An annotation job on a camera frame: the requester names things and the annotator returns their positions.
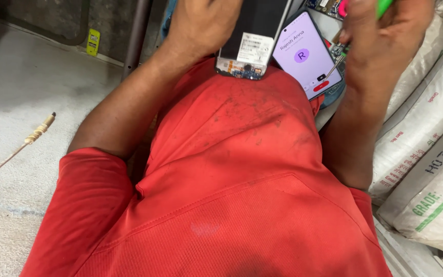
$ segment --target green stripe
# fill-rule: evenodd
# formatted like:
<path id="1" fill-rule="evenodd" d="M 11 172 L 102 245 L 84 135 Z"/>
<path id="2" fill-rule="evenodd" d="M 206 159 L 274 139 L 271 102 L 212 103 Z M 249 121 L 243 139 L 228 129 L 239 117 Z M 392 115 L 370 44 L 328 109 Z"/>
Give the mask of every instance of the green stripe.
<path id="1" fill-rule="evenodd" d="M 443 211 L 443 202 L 438 206 L 431 215 L 427 217 L 427 219 L 423 220 L 423 222 L 415 228 L 416 231 L 421 232 L 427 225 L 432 222 L 441 212 Z"/>

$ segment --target red end call button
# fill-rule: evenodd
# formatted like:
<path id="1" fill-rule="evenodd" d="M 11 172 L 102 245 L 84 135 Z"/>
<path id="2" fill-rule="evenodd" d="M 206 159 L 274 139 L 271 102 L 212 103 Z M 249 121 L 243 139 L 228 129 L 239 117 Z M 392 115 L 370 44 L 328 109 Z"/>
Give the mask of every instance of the red end call button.
<path id="1" fill-rule="evenodd" d="M 322 84 L 320 84 L 320 85 L 318 85 L 318 86 L 316 86 L 316 87 L 314 88 L 314 92 L 319 91 L 320 89 L 322 89 L 323 87 L 325 87 L 325 86 L 327 86 L 327 85 L 329 85 L 329 81 L 325 81 L 325 82 L 323 82 Z"/>

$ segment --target screwdriver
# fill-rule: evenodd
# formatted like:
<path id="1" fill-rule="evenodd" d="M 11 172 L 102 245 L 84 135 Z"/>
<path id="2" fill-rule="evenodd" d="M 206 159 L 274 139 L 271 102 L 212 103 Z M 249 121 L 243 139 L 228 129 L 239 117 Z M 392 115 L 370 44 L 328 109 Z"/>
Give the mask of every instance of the screwdriver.
<path id="1" fill-rule="evenodd" d="M 392 1 L 393 0 L 378 0 L 378 2 L 377 2 L 377 19 L 380 19 L 384 15 L 385 11 L 389 8 Z M 329 73 L 326 75 L 326 78 L 324 78 L 323 82 L 326 81 L 329 78 L 329 76 L 331 75 L 331 73 L 338 67 L 338 65 L 340 65 L 340 63 L 342 63 L 345 60 L 346 55 L 348 54 L 348 51 L 349 51 L 349 42 L 347 42 L 343 46 L 343 50 L 341 51 L 339 58 L 336 59 L 336 62 L 334 64 L 333 68 L 331 68 L 331 71 L 329 71 Z"/>

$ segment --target hand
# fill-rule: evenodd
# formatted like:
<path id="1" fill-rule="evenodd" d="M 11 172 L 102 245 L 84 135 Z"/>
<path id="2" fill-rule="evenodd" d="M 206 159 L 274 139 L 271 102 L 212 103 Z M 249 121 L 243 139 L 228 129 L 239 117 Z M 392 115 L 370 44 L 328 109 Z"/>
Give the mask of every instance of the hand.
<path id="1" fill-rule="evenodd" d="M 421 46 L 433 0 L 396 0 L 376 20 L 377 0 L 349 0 L 340 42 L 351 40 L 346 83 L 358 93 L 392 93 Z"/>
<path id="2" fill-rule="evenodd" d="M 166 42 L 196 59 L 215 53 L 232 35 L 243 0 L 179 0 Z"/>

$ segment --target phone display panel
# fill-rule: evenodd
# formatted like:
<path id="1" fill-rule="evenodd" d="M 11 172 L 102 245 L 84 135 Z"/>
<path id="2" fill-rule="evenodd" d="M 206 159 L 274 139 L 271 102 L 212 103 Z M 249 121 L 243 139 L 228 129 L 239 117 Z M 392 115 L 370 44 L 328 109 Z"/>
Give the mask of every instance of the phone display panel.
<path id="1" fill-rule="evenodd" d="M 309 100 L 343 79 L 336 69 L 323 82 L 334 60 L 307 11 L 281 30 L 273 57 L 281 69 L 297 79 Z"/>

